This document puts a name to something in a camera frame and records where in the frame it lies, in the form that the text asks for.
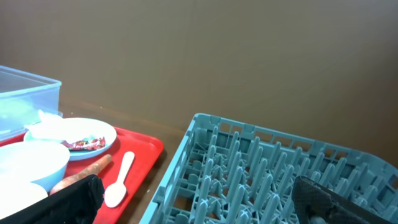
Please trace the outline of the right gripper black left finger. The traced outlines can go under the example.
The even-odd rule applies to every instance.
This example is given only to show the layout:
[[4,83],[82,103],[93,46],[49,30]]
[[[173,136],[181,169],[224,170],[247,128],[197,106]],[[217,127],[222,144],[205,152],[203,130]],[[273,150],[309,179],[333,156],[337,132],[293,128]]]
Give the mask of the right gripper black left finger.
[[104,202],[104,186],[89,175],[1,220],[1,224],[92,224]]

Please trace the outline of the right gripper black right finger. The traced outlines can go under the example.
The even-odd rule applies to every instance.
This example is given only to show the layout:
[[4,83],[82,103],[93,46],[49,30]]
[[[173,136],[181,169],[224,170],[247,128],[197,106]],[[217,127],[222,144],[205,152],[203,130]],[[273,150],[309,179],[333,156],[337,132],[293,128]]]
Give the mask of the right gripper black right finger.
[[295,179],[292,201],[300,224],[392,224],[305,176]]

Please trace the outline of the orange carrot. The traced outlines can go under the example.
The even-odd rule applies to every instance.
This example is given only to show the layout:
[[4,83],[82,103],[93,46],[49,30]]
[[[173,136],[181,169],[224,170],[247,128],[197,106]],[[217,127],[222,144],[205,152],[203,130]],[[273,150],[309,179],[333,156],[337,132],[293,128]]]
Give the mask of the orange carrot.
[[53,195],[59,192],[60,190],[68,187],[69,185],[74,184],[75,182],[78,182],[81,179],[84,179],[89,175],[98,175],[103,169],[105,169],[108,166],[111,160],[112,160],[112,155],[107,154],[102,158],[98,159],[96,162],[90,164],[88,167],[84,168],[79,173],[64,178],[50,190],[49,195]]

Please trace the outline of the light blue bowl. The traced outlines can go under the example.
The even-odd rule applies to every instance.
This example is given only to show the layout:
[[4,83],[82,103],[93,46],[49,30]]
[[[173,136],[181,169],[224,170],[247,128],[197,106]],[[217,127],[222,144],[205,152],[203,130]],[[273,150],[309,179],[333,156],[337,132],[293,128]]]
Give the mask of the light blue bowl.
[[8,144],[1,147],[1,178],[32,182],[49,192],[64,178],[69,159],[69,150],[57,142]]

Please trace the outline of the red snack wrapper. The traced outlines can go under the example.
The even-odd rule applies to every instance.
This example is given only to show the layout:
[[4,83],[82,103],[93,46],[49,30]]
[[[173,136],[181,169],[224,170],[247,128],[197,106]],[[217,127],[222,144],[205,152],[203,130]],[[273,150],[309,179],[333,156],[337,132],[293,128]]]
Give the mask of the red snack wrapper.
[[72,143],[62,141],[61,144],[66,146],[70,151],[95,151],[105,147],[106,140],[105,137],[90,137]]

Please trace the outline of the white tissue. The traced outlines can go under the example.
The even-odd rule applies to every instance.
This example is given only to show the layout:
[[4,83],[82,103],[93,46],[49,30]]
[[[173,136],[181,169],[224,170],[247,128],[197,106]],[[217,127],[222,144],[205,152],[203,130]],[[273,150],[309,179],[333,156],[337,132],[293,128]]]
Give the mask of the white tissue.
[[34,139],[65,139],[65,119],[57,114],[47,113],[38,110],[39,121],[34,124],[26,124],[24,127],[28,129]]

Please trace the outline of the mint green bowl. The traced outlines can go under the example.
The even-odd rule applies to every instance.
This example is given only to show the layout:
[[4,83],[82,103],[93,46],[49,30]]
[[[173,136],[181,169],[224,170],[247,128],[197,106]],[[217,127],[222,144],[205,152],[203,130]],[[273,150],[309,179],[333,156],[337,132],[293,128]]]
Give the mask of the mint green bowl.
[[48,197],[47,191],[31,182],[1,184],[1,219],[13,215]]

